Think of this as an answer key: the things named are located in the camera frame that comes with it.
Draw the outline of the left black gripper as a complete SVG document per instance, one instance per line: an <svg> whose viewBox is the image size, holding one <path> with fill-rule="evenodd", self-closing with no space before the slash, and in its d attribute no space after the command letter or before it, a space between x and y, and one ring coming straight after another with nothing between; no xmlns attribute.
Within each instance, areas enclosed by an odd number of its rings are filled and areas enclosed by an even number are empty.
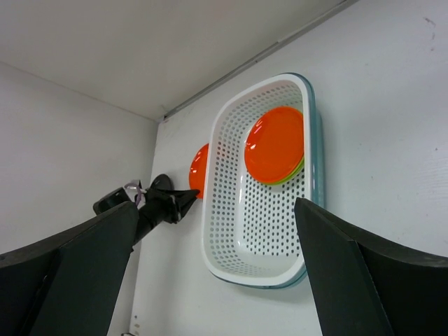
<svg viewBox="0 0 448 336"><path fill-rule="evenodd" d="M150 188L145 194L146 203L138 210L139 218L133 245L139 243L150 231L161 222L181 221L197 200L200 191L192 190L161 190Z"/></svg>

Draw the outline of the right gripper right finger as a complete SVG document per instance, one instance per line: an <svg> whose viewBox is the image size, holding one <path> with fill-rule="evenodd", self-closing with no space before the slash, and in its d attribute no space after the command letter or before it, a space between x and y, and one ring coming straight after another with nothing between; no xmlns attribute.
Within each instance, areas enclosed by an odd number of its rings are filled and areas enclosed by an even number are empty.
<svg viewBox="0 0 448 336"><path fill-rule="evenodd" d="M352 225L305 198L295 220L323 335L446 335L447 258Z"/></svg>

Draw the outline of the green plate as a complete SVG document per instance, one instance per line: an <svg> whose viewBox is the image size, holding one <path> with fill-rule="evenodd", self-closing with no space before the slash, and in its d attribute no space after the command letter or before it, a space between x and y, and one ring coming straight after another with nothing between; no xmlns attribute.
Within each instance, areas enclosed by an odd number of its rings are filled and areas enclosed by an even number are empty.
<svg viewBox="0 0 448 336"><path fill-rule="evenodd" d="M304 164L305 164L305 159L302 158L301 161L300 161L300 163L297 165L297 167L294 168L294 170L293 170L289 175L287 175L287 177L285 177L285 178L283 178L283 179L281 179L281 180L279 180L279 181L276 181L276 182L271 183L271 186L279 185L279 184L282 184L282 183L285 183L285 182L291 180L291 179L294 178L298 173L300 173L300 172L302 171L302 169L303 169L303 167L304 167Z"/></svg>

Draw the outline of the white perforated plastic bin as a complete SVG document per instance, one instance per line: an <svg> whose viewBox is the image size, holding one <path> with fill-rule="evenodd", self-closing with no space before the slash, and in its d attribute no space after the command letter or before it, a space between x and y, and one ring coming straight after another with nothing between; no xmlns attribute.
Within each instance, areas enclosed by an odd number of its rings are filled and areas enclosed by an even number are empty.
<svg viewBox="0 0 448 336"><path fill-rule="evenodd" d="M291 106L304 117L304 166L284 183L256 181L244 145L262 114ZM325 204L323 128L312 84L282 73L240 92L219 111L211 131L202 207L202 256L215 277L249 288L278 289L306 277L295 222L299 198Z"/></svg>

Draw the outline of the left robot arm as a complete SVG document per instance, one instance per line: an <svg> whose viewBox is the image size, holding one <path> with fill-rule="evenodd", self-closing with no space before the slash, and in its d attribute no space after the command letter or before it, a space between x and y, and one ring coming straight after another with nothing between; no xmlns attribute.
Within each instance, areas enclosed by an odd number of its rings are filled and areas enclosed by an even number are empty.
<svg viewBox="0 0 448 336"><path fill-rule="evenodd" d="M134 203L139 212L134 238L137 244L162 222L179 223L199 198L199 193L198 189L175 190L168 175L160 174L149 188L144 189L140 180L133 180L110 192L93 204L93 210L99 215L123 202Z"/></svg>

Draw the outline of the orange plate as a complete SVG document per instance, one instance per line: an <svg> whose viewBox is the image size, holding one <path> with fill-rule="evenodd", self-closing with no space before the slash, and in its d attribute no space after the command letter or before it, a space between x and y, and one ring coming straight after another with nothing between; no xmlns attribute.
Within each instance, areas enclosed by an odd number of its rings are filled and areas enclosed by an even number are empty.
<svg viewBox="0 0 448 336"><path fill-rule="evenodd" d="M197 195L198 199L202 199L204 196L208 152L209 145L206 143L198 150L190 165L188 182L190 189L199 191L199 194Z"/></svg>
<svg viewBox="0 0 448 336"><path fill-rule="evenodd" d="M289 175L305 158L302 112L279 106L264 113L252 126L244 146L247 172L265 185Z"/></svg>

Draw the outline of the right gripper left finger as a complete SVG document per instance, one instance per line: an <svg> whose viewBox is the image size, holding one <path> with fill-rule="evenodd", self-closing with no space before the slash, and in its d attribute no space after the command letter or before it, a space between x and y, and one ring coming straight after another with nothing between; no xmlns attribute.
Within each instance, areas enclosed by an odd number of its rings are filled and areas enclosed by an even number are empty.
<svg viewBox="0 0 448 336"><path fill-rule="evenodd" d="M125 202L1 254L1 334L106 335L137 221Z"/></svg>

